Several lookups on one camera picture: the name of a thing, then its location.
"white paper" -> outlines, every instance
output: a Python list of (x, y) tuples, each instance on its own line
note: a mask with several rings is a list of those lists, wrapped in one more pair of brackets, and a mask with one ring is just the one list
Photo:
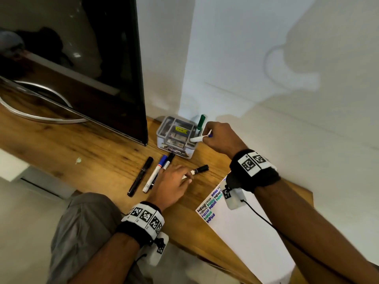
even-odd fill
[[(279, 235), (249, 206), (230, 210), (218, 193), (225, 184), (223, 179), (196, 212), (263, 284), (288, 284), (295, 263)], [(249, 205), (268, 220), (255, 196), (244, 194)]]

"wristband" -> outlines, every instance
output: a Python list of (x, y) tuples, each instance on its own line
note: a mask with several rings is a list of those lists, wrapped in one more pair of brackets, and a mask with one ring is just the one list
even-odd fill
[(134, 205), (121, 220), (116, 232), (121, 232), (134, 238), (140, 245), (151, 244), (164, 225), (160, 209), (152, 203), (143, 201)]
[(238, 152), (229, 167), (231, 173), (226, 182), (232, 189), (240, 187), (254, 193), (256, 187), (268, 186), (280, 180), (276, 167), (252, 149)]

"wood grain surface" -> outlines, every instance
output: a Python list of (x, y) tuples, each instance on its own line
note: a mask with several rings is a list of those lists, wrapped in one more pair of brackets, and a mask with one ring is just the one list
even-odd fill
[[(49, 105), (32, 96), (0, 87), (1, 96), (25, 111), (43, 116), (56, 116), (55, 105)], [(144, 147), (94, 123), (45, 124), (20, 118), (0, 105), (0, 148), (53, 175), (81, 192), (107, 195), (123, 212), (145, 200), (142, 192), (149, 174), (165, 151), (157, 148), (156, 131), (159, 122), (148, 119), (149, 144)], [(131, 184), (146, 159), (154, 162), (142, 180), (134, 197), (127, 196)], [(177, 204), (164, 211), (163, 231), (170, 241), (186, 251), (227, 270), (243, 283), (260, 281), (241, 262), (235, 253), (195, 212), (195, 209), (229, 172), (230, 160), (200, 143), (191, 160), (175, 157), (192, 169), (204, 164), (209, 171), (198, 174), (186, 194)], [(288, 183), (313, 205), (312, 193)], [(295, 269), (293, 284), (306, 283)]]

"gray pants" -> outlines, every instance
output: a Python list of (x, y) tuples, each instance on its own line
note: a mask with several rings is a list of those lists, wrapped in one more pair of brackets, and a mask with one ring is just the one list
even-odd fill
[[(59, 220), (51, 243), (47, 283), (67, 283), (75, 276), (111, 238), (121, 218), (121, 211), (105, 195), (84, 193), (75, 197)], [(125, 283), (147, 282), (134, 265)]]

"black monitor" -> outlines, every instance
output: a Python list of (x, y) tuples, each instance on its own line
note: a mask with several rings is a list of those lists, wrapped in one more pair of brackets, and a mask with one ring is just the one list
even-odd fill
[(136, 0), (1, 0), (0, 76), (147, 145)]

